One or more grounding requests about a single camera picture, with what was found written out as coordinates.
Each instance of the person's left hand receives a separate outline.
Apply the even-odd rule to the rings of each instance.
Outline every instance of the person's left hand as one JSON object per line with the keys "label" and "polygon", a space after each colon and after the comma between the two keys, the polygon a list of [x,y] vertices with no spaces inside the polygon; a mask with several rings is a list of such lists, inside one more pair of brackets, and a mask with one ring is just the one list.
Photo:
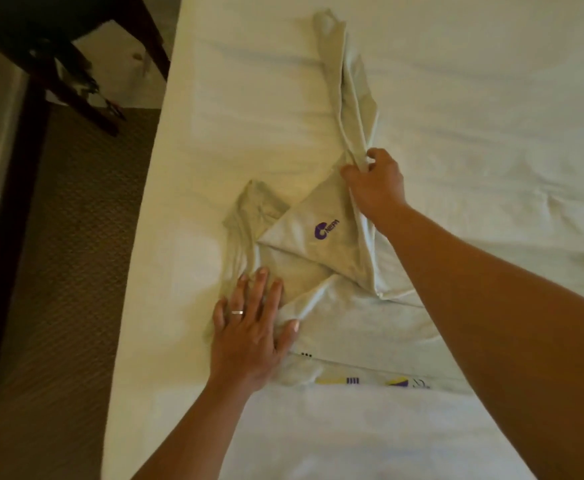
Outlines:
{"label": "person's left hand", "polygon": [[263,304],[267,275],[267,268],[260,268],[253,288],[248,290],[248,277],[243,274],[229,303],[225,298],[216,303],[210,382],[236,384],[251,394],[267,383],[296,340],[298,320],[288,322],[274,340],[283,282],[274,281]]}

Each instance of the bed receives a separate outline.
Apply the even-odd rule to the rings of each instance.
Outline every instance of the bed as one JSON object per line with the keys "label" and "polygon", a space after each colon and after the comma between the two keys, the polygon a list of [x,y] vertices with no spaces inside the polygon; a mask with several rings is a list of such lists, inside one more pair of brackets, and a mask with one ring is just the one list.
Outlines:
{"label": "bed", "polygon": [[[183,0],[105,480],[128,480],[205,383],[222,220],[242,188],[259,179],[298,202],[342,152],[311,27],[322,7],[348,21],[380,108],[376,145],[412,205],[465,239],[584,257],[584,0]],[[531,473],[472,395],[338,385],[255,395],[221,472],[396,477]]]}

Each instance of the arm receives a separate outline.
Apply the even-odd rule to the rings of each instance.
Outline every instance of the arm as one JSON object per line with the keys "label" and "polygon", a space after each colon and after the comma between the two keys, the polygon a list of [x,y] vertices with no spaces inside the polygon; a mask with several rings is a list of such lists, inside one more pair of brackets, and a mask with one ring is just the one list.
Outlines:
{"label": "arm", "polygon": [[[203,392],[176,428],[145,462],[133,480],[215,480],[230,445],[240,414],[253,392],[261,389],[296,339],[298,321],[288,323],[274,343],[274,318],[283,283],[272,284],[262,312],[267,269],[256,274],[248,294],[241,276],[228,308],[221,299],[212,319],[214,340],[210,378]],[[244,314],[231,314],[243,310]]]}
{"label": "arm", "polygon": [[584,478],[584,298],[491,256],[411,209],[384,150],[342,170],[391,242],[456,362],[539,478]]}

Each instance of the purple logo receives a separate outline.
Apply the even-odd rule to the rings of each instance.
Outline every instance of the purple logo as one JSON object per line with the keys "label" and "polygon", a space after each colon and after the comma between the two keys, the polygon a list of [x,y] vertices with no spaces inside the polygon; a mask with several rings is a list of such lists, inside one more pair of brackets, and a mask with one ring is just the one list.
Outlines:
{"label": "purple logo", "polygon": [[318,226],[314,228],[314,237],[316,239],[325,239],[328,237],[328,233],[336,227],[339,223],[338,220],[333,220],[330,224],[327,222],[321,222]]}

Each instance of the chair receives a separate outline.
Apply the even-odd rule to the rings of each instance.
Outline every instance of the chair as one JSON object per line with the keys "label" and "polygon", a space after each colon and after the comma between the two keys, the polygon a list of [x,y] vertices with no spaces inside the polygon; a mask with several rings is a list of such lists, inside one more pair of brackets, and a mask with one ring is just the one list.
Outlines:
{"label": "chair", "polygon": [[54,63],[58,59],[69,73],[89,78],[87,61],[72,40],[110,20],[144,45],[167,79],[169,59],[143,0],[0,0],[0,52],[58,99],[115,136],[114,122],[65,84]]}

